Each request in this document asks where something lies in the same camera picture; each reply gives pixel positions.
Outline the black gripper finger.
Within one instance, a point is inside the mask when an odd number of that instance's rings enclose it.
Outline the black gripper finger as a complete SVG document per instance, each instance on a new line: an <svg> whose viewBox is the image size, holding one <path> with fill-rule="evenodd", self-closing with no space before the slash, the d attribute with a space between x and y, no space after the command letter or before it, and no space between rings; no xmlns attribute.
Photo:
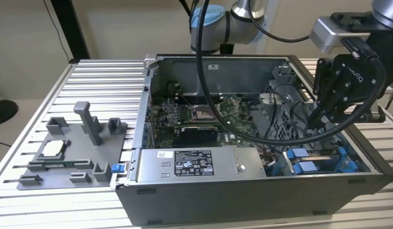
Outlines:
<svg viewBox="0 0 393 229"><path fill-rule="evenodd" d="M325 123L342 123L348 119L352 123L354 123L356 119L350 119L352 115L345 113L350 106L352 104L344 104L337 106L328 105L325 107Z"/></svg>
<svg viewBox="0 0 393 229"><path fill-rule="evenodd" d="M328 80L330 74L330 61L325 58L317 60L314 83L313 83L313 95L317 97L314 102L314 109L308 118L308 128L310 130L318 129L324 126L321 117L325 114L326 108L326 94L328 94Z"/></svg>

